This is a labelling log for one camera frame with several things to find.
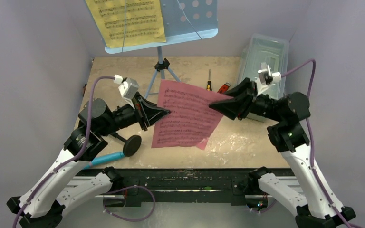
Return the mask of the pink sheet music page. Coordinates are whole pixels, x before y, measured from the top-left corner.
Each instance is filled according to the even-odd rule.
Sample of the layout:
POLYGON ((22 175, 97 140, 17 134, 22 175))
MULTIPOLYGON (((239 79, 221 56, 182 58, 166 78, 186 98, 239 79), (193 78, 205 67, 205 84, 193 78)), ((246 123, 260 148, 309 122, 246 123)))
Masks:
POLYGON ((209 104, 226 100, 228 96, 173 80, 161 80, 158 107, 170 111, 154 126, 152 148, 206 148, 208 140, 223 114, 210 109, 209 104))

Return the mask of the yellow sheet music page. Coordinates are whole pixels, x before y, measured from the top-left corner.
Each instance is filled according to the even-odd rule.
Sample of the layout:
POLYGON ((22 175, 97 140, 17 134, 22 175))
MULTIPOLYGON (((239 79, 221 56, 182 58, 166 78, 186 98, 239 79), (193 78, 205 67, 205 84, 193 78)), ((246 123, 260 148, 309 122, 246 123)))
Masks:
POLYGON ((158 0, 86 0, 107 48, 166 42, 158 0))

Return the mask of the light blue music stand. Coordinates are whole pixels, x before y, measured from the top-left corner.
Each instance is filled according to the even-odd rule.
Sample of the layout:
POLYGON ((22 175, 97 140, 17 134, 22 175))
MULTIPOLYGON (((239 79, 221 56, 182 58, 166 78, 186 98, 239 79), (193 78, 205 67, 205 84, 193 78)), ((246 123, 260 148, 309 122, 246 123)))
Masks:
POLYGON ((163 57, 162 47, 212 38, 218 34, 217 0, 87 0, 105 52, 118 54, 156 48, 158 62, 149 83, 165 72, 179 81, 163 57))

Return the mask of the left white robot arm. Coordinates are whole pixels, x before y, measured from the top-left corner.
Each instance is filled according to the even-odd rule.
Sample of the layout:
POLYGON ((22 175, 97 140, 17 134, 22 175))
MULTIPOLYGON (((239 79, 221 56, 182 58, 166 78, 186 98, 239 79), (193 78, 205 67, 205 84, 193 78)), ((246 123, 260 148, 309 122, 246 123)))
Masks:
POLYGON ((13 227, 54 228, 88 199, 107 192, 118 194, 123 179, 114 168, 105 168, 86 184, 71 189, 67 184, 107 146, 106 136, 117 137, 119 130, 134 124, 147 130, 169 113, 139 93, 133 95, 131 104, 114 111, 104 100, 91 98, 51 167, 27 193, 8 200, 8 208, 16 215, 13 227))

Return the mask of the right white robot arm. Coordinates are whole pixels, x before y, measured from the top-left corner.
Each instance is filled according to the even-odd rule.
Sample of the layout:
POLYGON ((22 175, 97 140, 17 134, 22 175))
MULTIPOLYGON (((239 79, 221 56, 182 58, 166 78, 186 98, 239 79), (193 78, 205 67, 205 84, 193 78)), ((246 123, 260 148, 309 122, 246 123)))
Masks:
POLYGON ((227 100, 212 102, 209 108, 232 120, 256 114, 276 122, 267 128, 269 140, 289 164, 302 193, 282 183, 265 167, 249 173, 247 189, 271 195, 292 213, 299 228, 351 227, 356 214, 331 190, 317 165, 311 133, 301 126, 301 121, 310 117, 309 98, 294 92, 276 100, 264 95, 260 86, 248 79, 226 95, 227 100))

